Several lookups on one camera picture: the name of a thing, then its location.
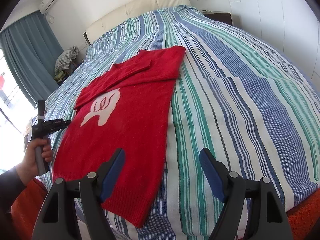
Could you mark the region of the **dark sleeved left forearm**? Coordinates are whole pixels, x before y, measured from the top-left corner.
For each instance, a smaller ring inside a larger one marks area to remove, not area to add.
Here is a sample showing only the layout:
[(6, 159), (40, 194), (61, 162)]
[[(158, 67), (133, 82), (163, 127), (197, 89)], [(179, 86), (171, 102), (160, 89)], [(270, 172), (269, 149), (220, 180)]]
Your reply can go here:
[(24, 189), (15, 167), (1, 174), (1, 239), (19, 239), (7, 212)]

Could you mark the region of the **person's left hand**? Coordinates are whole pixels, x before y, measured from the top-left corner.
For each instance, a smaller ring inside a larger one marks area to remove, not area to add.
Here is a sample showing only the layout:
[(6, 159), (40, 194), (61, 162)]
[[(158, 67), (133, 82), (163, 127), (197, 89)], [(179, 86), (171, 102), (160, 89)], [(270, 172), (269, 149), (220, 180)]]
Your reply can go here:
[(35, 149), (40, 146), (43, 147), (43, 152), (41, 154), (42, 158), (47, 163), (51, 162), (53, 159), (53, 150), (50, 139), (37, 138), (29, 142), (22, 162), (16, 165), (17, 174), (24, 186), (27, 186), (29, 181), (39, 175), (35, 159)]

